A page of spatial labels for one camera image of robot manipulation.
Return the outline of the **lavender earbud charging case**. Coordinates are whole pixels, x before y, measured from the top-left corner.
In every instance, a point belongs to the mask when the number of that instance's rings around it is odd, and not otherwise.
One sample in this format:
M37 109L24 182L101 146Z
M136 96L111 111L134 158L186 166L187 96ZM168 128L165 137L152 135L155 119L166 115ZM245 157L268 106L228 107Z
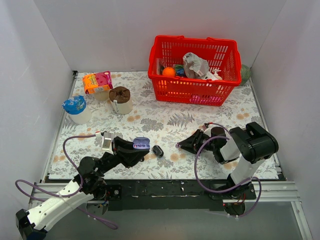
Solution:
M150 139L147 137L136 137L133 139L133 145L134 144L148 144L150 146Z

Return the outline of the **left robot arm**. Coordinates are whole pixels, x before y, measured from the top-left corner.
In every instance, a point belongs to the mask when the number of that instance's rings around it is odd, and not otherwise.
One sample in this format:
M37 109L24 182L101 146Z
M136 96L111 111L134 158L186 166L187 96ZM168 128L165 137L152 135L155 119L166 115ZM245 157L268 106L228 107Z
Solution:
M121 187L107 185L105 173L118 165L134 167L144 161L150 151L147 137L136 137L127 141L120 137L110 138L106 132L97 132L95 137L102 137L104 154L97 158L85 156L76 170L78 174L60 191L42 192L50 198L28 210L21 209L16 214L16 225L24 240L43 240L47 232L63 217L80 205L92 199L102 201L106 206L110 199L120 197Z

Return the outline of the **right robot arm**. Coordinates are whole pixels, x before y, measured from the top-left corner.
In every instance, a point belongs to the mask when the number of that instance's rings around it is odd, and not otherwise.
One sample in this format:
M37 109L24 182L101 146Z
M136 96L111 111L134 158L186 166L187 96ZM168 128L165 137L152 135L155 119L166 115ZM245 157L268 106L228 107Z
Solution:
M257 122L246 124L245 128L234 127L228 130L218 123L205 123L190 137L178 142L177 147L195 154L194 175L197 183L213 195L227 195L237 199L250 189L254 174L265 160L279 150L275 137ZM221 165L238 160L235 169L228 175L226 184L212 189L199 179L197 161L201 152L212 152Z

